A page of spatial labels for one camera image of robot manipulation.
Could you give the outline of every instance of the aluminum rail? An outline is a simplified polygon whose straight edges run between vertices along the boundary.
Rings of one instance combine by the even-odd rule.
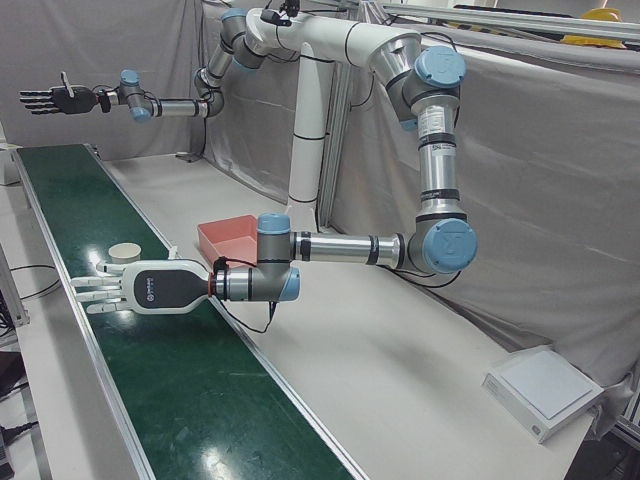
[[[348,9],[358,7],[358,2],[354,0],[343,2],[314,0],[314,3]],[[396,3],[381,3],[380,5],[391,15],[424,17],[431,20],[446,20],[456,23],[513,28],[516,30],[528,30],[541,33],[640,41],[640,24],[637,23],[605,22],[599,20],[583,20],[580,18],[541,17],[521,13],[457,10],[451,8],[422,7],[418,5],[399,5]]]

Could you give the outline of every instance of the white device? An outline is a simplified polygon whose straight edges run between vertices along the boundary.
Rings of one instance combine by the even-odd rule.
[[[0,149],[0,185],[11,185],[19,180],[20,174],[11,157],[11,150]]]
[[[603,392],[548,347],[509,355],[489,371],[483,386],[538,443],[587,411]]]

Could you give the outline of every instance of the silver cylinder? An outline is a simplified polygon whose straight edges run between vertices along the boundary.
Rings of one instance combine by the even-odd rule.
[[[151,100],[154,117],[206,117],[209,107],[203,100]]]
[[[249,276],[246,267],[233,268],[226,274],[218,272],[215,278],[216,297],[234,302],[249,300]]]
[[[458,99],[433,95],[417,102],[420,137],[421,210],[424,215],[460,214],[454,129]]]
[[[401,73],[413,68],[420,55],[420,42],[413,37],[385,43],[369,57],[369,68],[385,87]]]
[[[365,263],[395,268],[401,256],[398,235],[333,235],[296,232],[292,235],[294,259],[320,262]]]
[[[222,77],[227,72],[233,55],[225,52],[220,45],[216,47],[213,55],[209,59],[207,68],[203,73],[203,80],[212,88],[219,87],[222,82]]]

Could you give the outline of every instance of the black band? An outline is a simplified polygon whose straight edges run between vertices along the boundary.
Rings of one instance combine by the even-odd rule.
[[[257,261],[258,264],[260,263],[290,263],[291,260],[289,260],[288,258],[286,260],[283,260],[282,258],[263,258]]]
[[[220,50],[222,50],[224,53],[228,53],[229,55],[233,55],[233,48],[231,47],[231,45],[228,45],[227,42],[224,41],[224,39],[222,38],[222,35],[220,35]]]
[[[404,263],[404,252],[406,250],[406,245],[404,242],[404,235],[402,235],[401,233],[396,233],[396,235],[398,236],[398,240],[400,243],[400,254],[398,255],[398,265],[396,265],[396,268],[399,268]]]
[[[240,37],[241,35],[245,35],[247,33],[246,30],[242,31],[242,32],[238,32],[236,33],[233,38],[231,39],[231,45],[229,45],[229,48],[231,50],[231,53],[233,53],[233,42],[236,41],[236,38]]]
[[[423,98],[427,98],[427,97],[432,97],[434,95],[450,95],[452,97],[460,98],[460,93],[458,92],[457,89],[453,89],[453,88],[449,88],[449,89],[438,88],[436,90],[429,90],[427,92],[420,92],[415,97],[410,98],[410,99],[405,99],[405,100],[408,100],[407,103],[409,105],[413,105],[418,100],[422,100]]]
[[[300,237],[300,255],[303,262],[308,262],[311,260],[311,233],[300,232]]]
[[[456,188],[440,188],[437,190],[426,190],[420,194],[420,201],[435,199],[460,200],[460,191]]]
[[[425,135],[420,139],[420,145],[418,145],[418,150],[422,147],[426,147],[427,145],[433,145],[434,143],[448,143],[450,145],[456,146],[456,136],[452,133],[430,133],[429,135]]]
[[[229,269],[225,265],[225,267],[224,267],[224,276],[222,277],[222,299],[223,300],[229,300],[229,294],[228,294],[228,291],[227,291],[227,272],[228,271],[229,271]]]
[[[391,80],[389,80],[389,83],[385,85],[384,89],[388,92],[389,90],[391,90],[391,87],[393,87],[396,83],[398,83],[403,78],[407,77],[410,73],[411,73],[411,70],[407,70],[406,72],[402,72],[401,74],[396,75]]]
[[[292,242],[291,242],[291,252],[289,253],[289,256],[291,256],[291,261],[296,259],[296,245],[298,243],[298,233],[297,232],[293,232],[293,236],[292,236]]]
[[[312,198],[311,200],[298,200],[297,198],[293,198],[291,195],[289,195],[289,198],[294,202],[298,202],[298,203],[313,203],[316,200],[318,200],[318,197]]]
[[[328,60],[326,58],[311,57],[309,55],[303,55],[303,54],[300,54],[300,58],[306,58],[307,60],[313,60],[314,62],[335,63],[335,60]]]
[[[293,133],[293,136],[296,138],[299,138],[300,140],[311,140],[313,142],[318,141],[318,140],[324,140],[325,138],[327,138],[327,134],[325,133],[322,137],[303,137],[302,135],[298,135],[297,133]]]
[[[349,62],[351,65],[353,65],[354,67],[357,67],[357,65],[355,63],[353,63],[351,61],[351,59],[349,58],[349,36],[351,35],[351,32],[353,32],[353,29],[356,28],[358,25],[360,25],[360,22],[356,22],[353,25],[351,25],[351,28],[349,29],[349,31],[347,32],[347,36],[344,39],[344,56],[347,59],[347,62]]]
[[[249,269],[249,282],[247,285],[247,300],[251,301],[253,298],[253,268]]]
[[[369,235],[371,241],[371,247],[369,249],[369,258],[367,258],[367,265],[375,265],[378,263],[378,257],[380,256],[380,242],[378,237]]]
[[[416,217],[416,223],[426,222],[428,220],[445,220],[447,218],[458,218],[460,220],[467,220],[466,213],[430,213],[428,215],[420,215]]]

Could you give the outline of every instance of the green conveyor belt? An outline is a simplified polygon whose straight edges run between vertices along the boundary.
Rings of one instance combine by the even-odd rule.
[[[167,257],[85,146],[18,153],[71,277],[95,274],[91,258],[120,242]],[[208,302],[187,315],[89,321],[158,479],[352,478]]]

